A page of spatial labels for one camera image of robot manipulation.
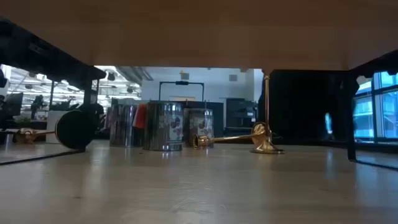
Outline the black window frame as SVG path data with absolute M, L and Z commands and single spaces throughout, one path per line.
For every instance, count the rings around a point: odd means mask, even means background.
M 354 96 L 356 141 L 398 144 L 398 50 L 353 71 L 359 84 Z

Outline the black gantry frame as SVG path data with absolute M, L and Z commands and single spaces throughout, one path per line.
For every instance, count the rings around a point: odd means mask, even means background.
M 200 83 L 200 82 L 187 82 L 187 81 L 175 81 L 175 82 L 170 82 L 170 81 L 161 81 L 159 82 L 159 94 L 158 94 L 158 100 L 160 101 L 161 99 L 161 89 L 162 89 L 162 85 L 164 83 L 167 84 L 175 84 L 175 85 L 201 85 L 201 101 L 204 101 L 204 96 L 205 96 L 205 84 L 204 83 Z

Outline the dark computer monitor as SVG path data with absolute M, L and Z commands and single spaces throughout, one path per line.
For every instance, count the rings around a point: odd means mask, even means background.
M 0 95 L 0 121 L 21 114 L 23 96 L 23 93 Z

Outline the wooden riser with black legs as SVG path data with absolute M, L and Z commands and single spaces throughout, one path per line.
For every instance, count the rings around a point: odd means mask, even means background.
M 356 74 L 398 50 L 398 0 L 0 0 L 0 17 L 98 69 Z

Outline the black equipment cabinet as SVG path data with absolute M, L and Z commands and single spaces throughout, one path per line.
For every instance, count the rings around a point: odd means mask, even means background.
M 225 136 L 250 134 L 257 118 L 257 103 L 241 98 L 226 100 Z

